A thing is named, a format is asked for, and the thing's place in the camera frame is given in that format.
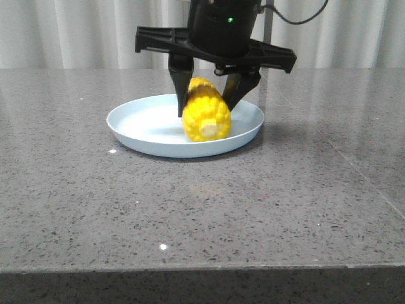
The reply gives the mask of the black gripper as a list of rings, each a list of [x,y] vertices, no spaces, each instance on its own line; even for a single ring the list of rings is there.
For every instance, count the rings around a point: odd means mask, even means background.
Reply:
[[[260,1],[192,1],[185,28],[138,27],[135,50],[168,53],[168,68],[177,95],[178,117],[187,103],[194,59],[212,62],[220,75],[276,68],[290,73],[296,55],[291,49],[251,39]],[[222,99],[232,111],[260,81],[258,71],[227,76]]]

